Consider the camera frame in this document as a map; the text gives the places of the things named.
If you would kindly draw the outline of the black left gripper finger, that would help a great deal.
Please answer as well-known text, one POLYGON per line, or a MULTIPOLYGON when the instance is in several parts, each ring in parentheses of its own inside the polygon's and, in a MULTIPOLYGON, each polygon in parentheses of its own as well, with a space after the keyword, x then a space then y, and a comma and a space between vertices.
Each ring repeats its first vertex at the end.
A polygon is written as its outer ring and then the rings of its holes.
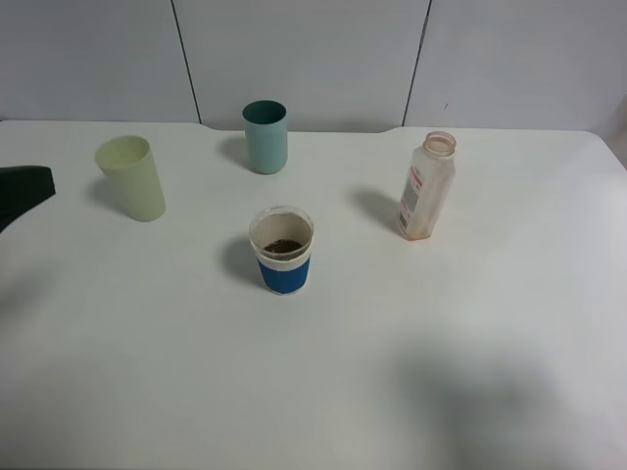
POLYGON ((0 231, 56 194, 53 173, 42 165, 0 170, 0 231))

